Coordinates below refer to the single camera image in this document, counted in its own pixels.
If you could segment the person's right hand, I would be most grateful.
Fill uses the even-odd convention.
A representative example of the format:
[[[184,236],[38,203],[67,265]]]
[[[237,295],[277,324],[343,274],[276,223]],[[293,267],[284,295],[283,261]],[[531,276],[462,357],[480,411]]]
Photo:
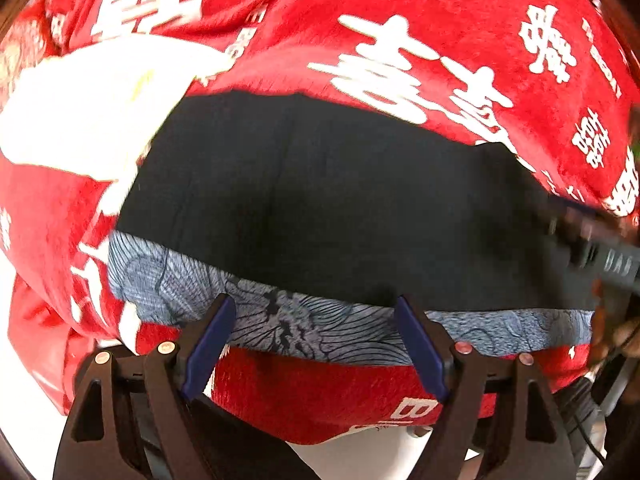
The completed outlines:
[[[639,315],[632,314],[632,292],[597,280],[593,285],[597,300],[591,318],[588,366],[596,367],[615,352],[627,358],[639,356]]]

